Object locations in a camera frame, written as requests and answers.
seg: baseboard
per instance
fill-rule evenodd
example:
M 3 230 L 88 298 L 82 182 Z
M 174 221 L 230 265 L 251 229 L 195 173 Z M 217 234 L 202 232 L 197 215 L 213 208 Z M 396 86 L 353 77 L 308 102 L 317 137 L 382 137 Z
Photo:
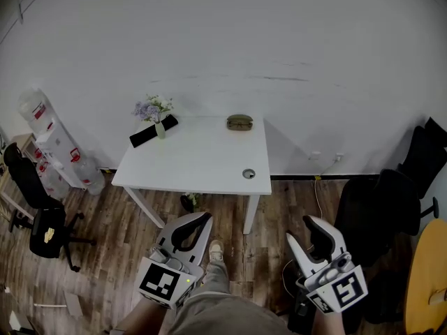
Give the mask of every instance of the baseboard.
M 105 174 L 114 174 L 117 169 L 109 169 L 106 167 L 99 167 L 99 169 Z M 378 179 L 379 174 L 343 174 L 343 175 L 321 175 L 322 180 L 349 180 L 356 179 Z M 292 181 L 292 180 L 315 180 L 315 175 L 270 175 L 272 181 Z

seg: sneaker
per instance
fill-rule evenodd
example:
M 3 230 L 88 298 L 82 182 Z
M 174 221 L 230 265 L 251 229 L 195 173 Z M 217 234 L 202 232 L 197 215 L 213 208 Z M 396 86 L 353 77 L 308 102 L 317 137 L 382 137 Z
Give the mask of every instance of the sneaker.
M 210 254 L 210 262 L 224 261 L 224 244 L 217 239 L 211 241 L 208 252 Z

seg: plastic bottle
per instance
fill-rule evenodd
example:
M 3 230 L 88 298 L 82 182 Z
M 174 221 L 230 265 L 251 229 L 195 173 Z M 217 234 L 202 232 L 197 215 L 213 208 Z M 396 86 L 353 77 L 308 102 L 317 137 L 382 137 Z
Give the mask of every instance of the plastic bottle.
M 40 89 L 27 89 L 19 97 L 19 113 L 28 122 L 32 131 L 39 136 L 57 122 L 56 113 Z
M 62 199 L 68 195 L 70 185 L 62 176 L 49 164 L 39 149 L 35 152 L 37 159 L 37 173 L 47 194 L 52 198 Z
M 105 186 L 103 173 L 96 167 L 92 159 L 82 157 L 78 148 L 71 151 L 71 162 L 76 175 L 87 187 L 90 195 L 99 195 Z

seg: human arm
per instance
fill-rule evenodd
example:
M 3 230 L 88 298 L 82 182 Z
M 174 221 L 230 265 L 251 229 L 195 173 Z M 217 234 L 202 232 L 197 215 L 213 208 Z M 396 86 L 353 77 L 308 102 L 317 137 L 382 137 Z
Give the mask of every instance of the human arm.
M 123 330 L 124 335 L 156 335 L 160 331 L 165 315 L 166 308 L 152 300 L 142 298 L 116 329 Z
M 312 335 L 345 335 L 341 313 L 323 314 L 315 312 Z

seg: person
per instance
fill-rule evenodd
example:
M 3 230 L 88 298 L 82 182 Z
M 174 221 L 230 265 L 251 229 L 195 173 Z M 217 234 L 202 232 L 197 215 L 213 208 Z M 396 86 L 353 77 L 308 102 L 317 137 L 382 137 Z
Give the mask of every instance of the person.
M 191 293 L 178 313 L 168 335 L 285 335 L 292 334 L 284 321 L 271 311 L 230 294 L 224 263 L 224 245 L 214 240 L 203 284 Z M 159 333 L 166 308 L 143 298 L 110 334 L 146 335 Z M 317 311 L 312 335 L 344 335 L 342 315 Z

